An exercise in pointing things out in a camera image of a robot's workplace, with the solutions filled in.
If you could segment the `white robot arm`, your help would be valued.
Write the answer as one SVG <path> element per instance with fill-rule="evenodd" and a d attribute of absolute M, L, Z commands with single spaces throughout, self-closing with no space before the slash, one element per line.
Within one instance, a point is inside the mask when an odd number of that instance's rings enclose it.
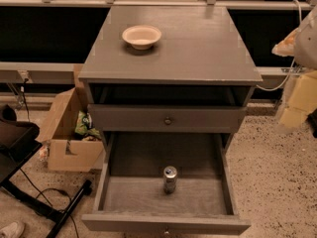
<path fill-rule="evenodd" d="M 317 7 L 271 52 L 280 57 L 294 57 L 304 68 L 284 86 L 283 101 L 277 111 L 278 129 L 290 132 L 298 129 L 317 109 Z"/>

